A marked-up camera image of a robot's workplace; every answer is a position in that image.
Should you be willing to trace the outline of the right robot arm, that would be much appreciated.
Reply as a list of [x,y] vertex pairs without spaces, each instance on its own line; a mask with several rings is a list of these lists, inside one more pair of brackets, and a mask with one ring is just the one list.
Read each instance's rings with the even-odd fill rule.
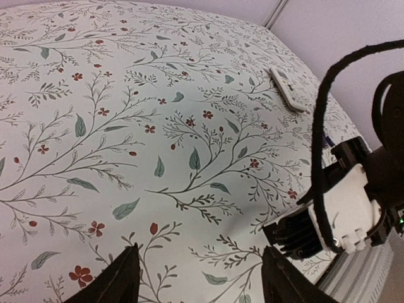
[[371,231],[372,245],[386,242],[399,230],[403,209],[403,72],[391,74],[377,86],[372,105],[372,125],[382,147],[367,156],[364,167],[367,190],[381,206],[380,222]]

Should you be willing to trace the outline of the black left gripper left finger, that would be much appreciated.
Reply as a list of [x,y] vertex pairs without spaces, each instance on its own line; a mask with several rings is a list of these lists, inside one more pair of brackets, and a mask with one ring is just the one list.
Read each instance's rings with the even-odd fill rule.
[[65,303],[128,302],[137,303],[140,291],[138,245],[125,248],[103,272]]

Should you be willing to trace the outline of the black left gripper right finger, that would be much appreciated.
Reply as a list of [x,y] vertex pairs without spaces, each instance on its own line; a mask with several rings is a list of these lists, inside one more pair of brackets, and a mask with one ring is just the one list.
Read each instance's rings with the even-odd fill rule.
[[335,299],[313,285],[275,247],[265,247],[261,267],[265,302],[330,303]]

